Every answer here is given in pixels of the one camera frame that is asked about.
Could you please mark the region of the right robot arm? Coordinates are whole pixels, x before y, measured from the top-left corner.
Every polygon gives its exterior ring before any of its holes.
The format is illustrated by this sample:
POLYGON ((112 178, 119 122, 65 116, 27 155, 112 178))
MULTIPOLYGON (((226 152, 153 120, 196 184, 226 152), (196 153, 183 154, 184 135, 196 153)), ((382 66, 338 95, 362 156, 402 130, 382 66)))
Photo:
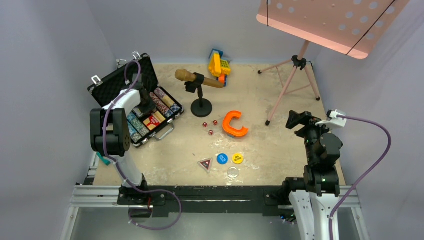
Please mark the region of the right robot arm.
POLYGON ((332 219, 330 214, 339 201, 340 180, 335 164, 343 143, 330 131, 343 128, 346 121, 334 110, 327 113, 326 120, 308 111, 291 110, 286 128, 298 125, 302 128, 295 135, 304 140, 307 164, 302 178, 285 179, 280 196, 293 206, 302 240, 328 240, 330 236, 338 239, 338 227, 334 226, 338 220, 332 219))

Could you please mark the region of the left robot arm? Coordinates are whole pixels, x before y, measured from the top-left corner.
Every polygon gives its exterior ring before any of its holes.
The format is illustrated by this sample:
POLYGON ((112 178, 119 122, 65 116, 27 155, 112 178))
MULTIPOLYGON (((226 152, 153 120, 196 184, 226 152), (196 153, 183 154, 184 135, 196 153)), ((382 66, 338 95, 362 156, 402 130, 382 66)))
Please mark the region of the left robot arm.
POLYGON ((127 116, 129 111, 141 103, 141 91, 135 89, 140 74, 132 84, 121 90, 118 96, 103 108, 89 113, 90 145, 94 152, 108 159, 121 178, 121 186, 131 189, 129 197, 138 205, 146 203, 149 194, 145 176, 137 169, 134 161, 126 156, 131 146, 127 116))

